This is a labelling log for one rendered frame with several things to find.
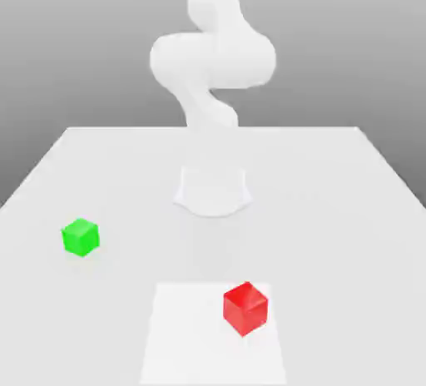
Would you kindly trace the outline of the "small green cube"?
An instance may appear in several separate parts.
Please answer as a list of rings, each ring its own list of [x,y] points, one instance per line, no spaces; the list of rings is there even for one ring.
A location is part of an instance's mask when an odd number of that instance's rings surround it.
[[[61,229],[66,251],[84,257],[100,245],[98,225],[83,218]]]

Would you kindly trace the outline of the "small red cube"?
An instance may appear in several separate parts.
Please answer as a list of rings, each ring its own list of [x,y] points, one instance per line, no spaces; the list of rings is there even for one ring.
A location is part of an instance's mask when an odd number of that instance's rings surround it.
[[[241,336],[266,324],[269,300],[254,285],[246,281],[223,294],[223,318]]]

